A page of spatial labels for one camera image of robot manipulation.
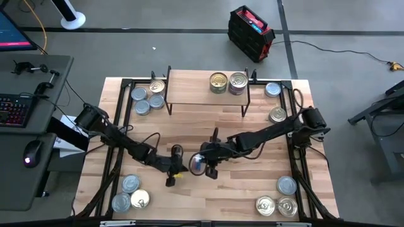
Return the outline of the black computer mouse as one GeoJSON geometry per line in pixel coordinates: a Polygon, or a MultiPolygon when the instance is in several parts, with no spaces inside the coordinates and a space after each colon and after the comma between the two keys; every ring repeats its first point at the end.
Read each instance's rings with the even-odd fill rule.
{"type": "Polygon", "coordinates": [[[40,140],[33,140],[25,146],[23,164],[26,168],[34,168],[40,163],[42,144],[43,142],[40,140]]]}

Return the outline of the black table frame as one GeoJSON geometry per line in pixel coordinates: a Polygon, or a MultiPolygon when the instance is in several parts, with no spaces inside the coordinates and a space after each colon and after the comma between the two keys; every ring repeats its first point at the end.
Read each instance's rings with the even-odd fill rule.
{"type": "MultiPolygon", "coordinates": [[[[185,160],[197,152],[216,127],[219,136],[225,139],[240,132],[268,127],[268,114],[273,107],[282,107],[288,114],[296,113],[294,98],[303,98],[305,106],[313,103],[309,83],[304,79],[281,80],[282,92],[275,98],[265,95],[266,79],[252,79],[249,85],[251,102],[245,116],[242,116],[240,106],[179,104],[173,105],[171,114],[165,106],[139,116],[134,112],[131,90],[138,86],[147,88],[150,82],[150,78],[145,77],[106,78],[99,107],[114,123],[131,125],[129,137],[157,146],[159,154],[168,155],[173,145],[180,144],[185,160]]],[[[279,198],[276,181],[291,174],[292,164],[297,164],[318,199],[337,216],[323,145],[314,141],[301,161],[289,157],[288,142],[289,138],[282,136],[255,151],[253,160],[239,158],[219,164],[216,180],[185,173],[173,187],[166,187],[165,173],[133,160],[124,149],[106,148],[93,138],[74,200],[75,221],[127,219],[137,226],[192,223],[211,227],[287,223],[288,218],[278,212],[268,217],[260,215],[255,201],[262,195],[279,198]],[[140,178],[139,189],[149,193],[150,201],[143,209],[131,205],[127,212],[115,212],[112,199],[123,192],[122,180],[130,174],[140,178]]]]}

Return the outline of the black floor tape strip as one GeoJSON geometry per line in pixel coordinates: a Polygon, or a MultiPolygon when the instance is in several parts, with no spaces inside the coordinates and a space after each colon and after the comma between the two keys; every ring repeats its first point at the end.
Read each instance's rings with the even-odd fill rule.
{"type": "Polygon", "coordinates": [[[290,33],[288,30],[283,1],[282,0],[276,0],[276,1],[277,1],[277,5],[278,5],[278,12],[280,15],[280,23],[282,26],[283,40],[284,40],[284,44],[285,44],[285,51],[286,51],[286,55],[287,55],[290,76],[292,79],[298,79],[298,74],[297,74],[297,70],[296,70],[296,66],[295,66],[294,55],[293,55],[293,50],[292,50],[292,43],[290,40],[290,33]]]}
{"type": "MultiPolygon", "coordinates": [[[[180,29],[180,28],[79,28],[66,30],[59,27],[47,27],[46,32],[56,33],[195,33],[221,34],[227,29],[180,29]]],[[[404,31],[339,31],[339,30],[274,30],[275,34],[289,35],[337,35],[337,36],[402,36],[404,31]]]]}

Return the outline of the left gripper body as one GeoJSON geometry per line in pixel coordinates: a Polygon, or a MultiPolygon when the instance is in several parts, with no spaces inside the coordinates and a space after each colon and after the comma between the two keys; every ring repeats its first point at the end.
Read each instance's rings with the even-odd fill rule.
{"type": "Polygon", "coordinates": [[[170,157],[164,158],[165,170],[168,173],[180,173],[185,171],[185,166],[183,165],[183,154],[175,153],[170,157]]]}

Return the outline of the black desk clamp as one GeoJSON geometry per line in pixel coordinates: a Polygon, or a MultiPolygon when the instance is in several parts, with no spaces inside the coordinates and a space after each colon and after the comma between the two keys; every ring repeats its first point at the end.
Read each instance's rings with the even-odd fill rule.
{"type": "Polygon", "coordinates": [[[16,62],[14,61],[15,68],[12,71],[13,74],[20,75],[23,71],[28,73],[34,73],[35,71],[42,71],[43,73],[47,73],[49,71],[48,67],[45,64],[41,64],[39,67],[35,67],[30,62],[16,62]]]}
{"type": "Polygon", "coordinates": [[[48,82],[39,83],[34,91],[34,95],[43,95],[46,89],[52,89],[54,87],[52,82],[55,77],[60,76],[60,73],[55,70],[50,70],[50,73],[52,74],[50,80],[48,82]]]}

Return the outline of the white paper sheets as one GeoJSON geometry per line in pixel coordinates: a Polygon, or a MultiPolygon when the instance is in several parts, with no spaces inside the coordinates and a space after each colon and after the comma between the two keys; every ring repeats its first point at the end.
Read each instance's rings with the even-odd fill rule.
{"type": "MultiPolygon", "coordinates": [[[[61,122],[68,126],[69,128],[75,130],[76,132],[79,132],[81,135],[85,136],[88,139],[88,134],[85,133],[82,129],[79,127],[75,126],[74,120],[76,119],[75,116],[70,116],[70,115],[63,115],[61,117],[61,122]]],[[[59,149],[60,154],[59,157],[63,158],[65,156],[69,156],[72,154],[78,154],[78,153],[84,153],[86,152],[86,149],[82,150],[81,148],[77,148],[76,146],[72,145],[71,143],[56,137],[56,140],[54,142],[54,148],[59,149]]]]}

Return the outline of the dark grey side table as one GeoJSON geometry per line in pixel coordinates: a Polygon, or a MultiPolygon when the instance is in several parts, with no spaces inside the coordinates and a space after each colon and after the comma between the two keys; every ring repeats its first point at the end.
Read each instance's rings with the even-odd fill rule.
{"type": "Polygon", "coordinates": [[[382,151],[388,173],[371,179],[373,184],[404,180],[404,80],[385,91],[385,97],[348,119],[364,120],[382,151]]]}

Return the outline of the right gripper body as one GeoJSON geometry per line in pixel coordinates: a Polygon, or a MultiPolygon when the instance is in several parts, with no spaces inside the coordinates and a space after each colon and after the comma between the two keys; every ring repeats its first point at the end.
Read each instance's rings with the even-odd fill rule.
{"type": "Polygon", "coordinates": [[[232,158],[234,153],[234,143],[209,143],[209,161],[220,162],[232,158]]]}

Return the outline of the wooden shelf black legs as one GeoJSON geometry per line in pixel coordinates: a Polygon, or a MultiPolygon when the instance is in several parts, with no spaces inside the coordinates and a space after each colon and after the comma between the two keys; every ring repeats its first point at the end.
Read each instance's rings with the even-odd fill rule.
{"type": "Polygon", "coordinates": [[[210,90],[210,77],[217,71],[204,70],[167,70],[165,105],[169,114],[173,105],[218,105],[240,106],[241,114],[245,116],[250,105],[250,91],[247,87],[243,94],[233,95],[229,90],[216,94],[210,90]]]}

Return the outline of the backlit keyboard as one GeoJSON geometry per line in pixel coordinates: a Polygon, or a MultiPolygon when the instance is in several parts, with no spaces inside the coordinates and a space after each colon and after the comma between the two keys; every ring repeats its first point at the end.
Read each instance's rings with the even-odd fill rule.
{"type": "Polygon", "coordinates": [[[0,127],[26,127],[33,107],[34,99],[29,95],[0,93],[0,127]]]}

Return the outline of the pale gold lid can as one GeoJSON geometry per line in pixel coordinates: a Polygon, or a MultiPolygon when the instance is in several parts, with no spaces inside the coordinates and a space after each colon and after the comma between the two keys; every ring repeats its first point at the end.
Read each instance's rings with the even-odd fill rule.
{"type": "Polygon", "coordinates": [[[256,210],[262,216],[271,216],[275,211],[275,201],[268,195],[261,196],[256,200],[256,210]]]}
{"type": "Polygon", "coordinates": [[[277,201],[277,209],[285,217],[291,218],[297,214],[298,206],[292,197],[281,197],[277,201]]]}

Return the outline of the dark grey desk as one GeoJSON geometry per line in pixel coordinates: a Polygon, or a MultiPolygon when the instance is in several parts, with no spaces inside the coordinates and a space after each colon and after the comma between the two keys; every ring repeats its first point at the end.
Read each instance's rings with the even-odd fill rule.
{"type": "Polygon", "coordinates": [[[68,55],[0,54],[0,94],[34,93],[41,82],[52,80],[54,87],[44,94],[48,100],[39,100],[25,128],[0,127],[0,210],[27,211],[38,192],[41,179],[47,170],[57,134],[47,132],[64,83],[74,58],[68,55]],[[53,78],[50,73],[13,74],[17,62],[30,62],[34,66],[45,64],[50,70],[59,72],[53,78]],[[38,139],[41,160],[34,168],[23,164],[26,145],[38,139]]]}

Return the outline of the black flat plate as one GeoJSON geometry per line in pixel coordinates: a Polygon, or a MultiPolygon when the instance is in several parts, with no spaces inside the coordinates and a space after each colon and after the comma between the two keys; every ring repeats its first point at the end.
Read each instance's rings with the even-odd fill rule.
{"type": "Polygon", "coordinates": [[[54,148],[81,152],[88,149],[88,134],[80,129],[74,122],[76,117],[63,115],[61,119],[52,117],[47,127],[47,132],[57,135],[54,148]]]}

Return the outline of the red black tool case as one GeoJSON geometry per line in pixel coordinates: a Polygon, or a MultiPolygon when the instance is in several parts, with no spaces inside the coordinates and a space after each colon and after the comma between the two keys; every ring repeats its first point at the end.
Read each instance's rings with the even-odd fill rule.
{"type": "Polygon", "coordinates": [[[230,12],[228,37],[255,63],[267,58],[275,32],[246,5],[230,12]]]}

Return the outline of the computer monitor blue screen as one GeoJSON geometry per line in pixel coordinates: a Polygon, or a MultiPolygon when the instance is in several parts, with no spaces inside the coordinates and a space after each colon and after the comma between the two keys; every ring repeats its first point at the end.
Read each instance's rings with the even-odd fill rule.
{"type": "Polygon", "coordinates": [[[37,47],[15,22],[0,9],[0,52],[22,50],[37,50],[37,47]]]}

